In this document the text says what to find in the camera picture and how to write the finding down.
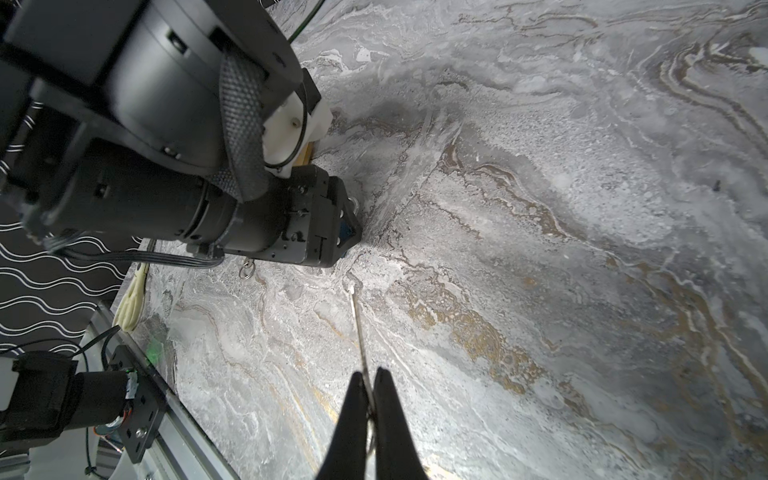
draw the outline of thin wire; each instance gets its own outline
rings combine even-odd
[[[97,436],[98,438],[100,438],[100,439],[104,440],[104,441],[105,441],[106,443],[108,443],[108,444],[109,444],[109,445],[110,445],[110,446],[111,446],[113,449],[117,450],[117,451],[118,451],[118,453],[122,453],[122,452],[123,452],[123,451],[122,451],[122,449],[118,448],[118,446],[117,446],[117,445],[115,445],[114,443],[112,443],[112,441],[111,441],[110,439],[108,439],[108,438],[107,438],[107,435],[110,435],[111,433],[114,433],[114,430],[117,430],[117,429],[114,429],[114,430],[112,430],[111,432],[109,432],[109,433],[105,433],[105,434],[103,434],[103,435],[102,435],[101,433],[99,433],[99,432],[97,432],[97,431],[96,431],[96,427],[94,427],[93,429],[94,429],[94,433],[96,434],[96,436]]]
[[[104,343],[101,344],[101,366],[106,371],[109,369],[109,362],[107,361],[107,344],[112,337],[120,330],[120,326],[113,326],[107,330],[108,334],[104,336]]]
[[[97,477],[101,478],[101,480],[107,480],[108,477],[105,477],[103,475],[99,475],[96,472],[96,467],[94,467],[93,464],[91,463],[91,447],[88,444],[88,436],[89,435],[90,434],[88,433],[88,429],[85,429],[85,458],[88,460],[88,468],[85,469],[85,474],[86,475],[93,474],[93,475],[96,475]]]
[[[349,286],[349,301],[352,303],[352,313],[355,316],[355,325],[357,327],[357,342],[360,345],[360,359],[362,360],[362,384],[366,387],[366,393],[368,394],[368,404],[371,408],[371,413],[376,413],[376,404],[373,401],[373,388],[371,387],[371,375],[368,372],[368,359],[366,358],[366,346],[362,340],[362,323],[360,322],[360,314],[357,311],[357,293],[355,293],[355,287]]]
[[[290,155],[288,155],[288,158],[286,158],[285,160],[281,161],[278,164],[274,164],[274,165],[266,164],[267,168],[282,168],[288,165],[289,163],[291,163],[293,161],[293,158],[299,153],[299,149],[301,148],[301,145],[304,143],[304,136],[306,135],[306,120],[307,120],[308,112],[306,111],[306,87],[304,86],[303,82],[301,84],[300,90],[304,93],[304,98],[301,98],[301,97],[299,98],[299,100],[301,100],[301,106],[303,109],[302,120],[301,120],[301,133],[299,133],[299,141],[296,142],[296,146],[293,147],[293,151],[290,153]]]
[[[315,5],[315,8],[312,9],[309,15],[306,16],[303,22],[301,22],[301,25],[296,29],[296,31],[288,37],[288,43],[293,43],[294,40],[296,40],[296,37],[298,37],[302,31],[304,31],[304,28],[312,21],[313,18],[315,18],[315,15],[317,15],[317,11],[320,10],[320,7],[323,6],[323,3],[325,3],[326,0],[319,0],[317,2],[317,5]]]

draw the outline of wavy pattern fabric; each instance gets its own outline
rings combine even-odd
[[[12,169],[24,150],[25,139],[43,108],[32,103],[16,138],[0,161],[0,175]],[[100,233],[74,244],[87,253],[136,250],[137,237]],[[46,253],[32,243],[15,212],[0,202],[0,349],[37,339],[57,339],[13,351],[46,349],[73,352],[75,347],[59,339],[77,342],[96,309],[96,302],[111,303],[125,278],[129,263],[82,263]]]

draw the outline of marble wall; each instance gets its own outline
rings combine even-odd
[[[242,478],[322,462],[352,277],[433,479],[768,475],[768,2],[328,1],[294,47],[363,242],[153,266],[136,334]]]

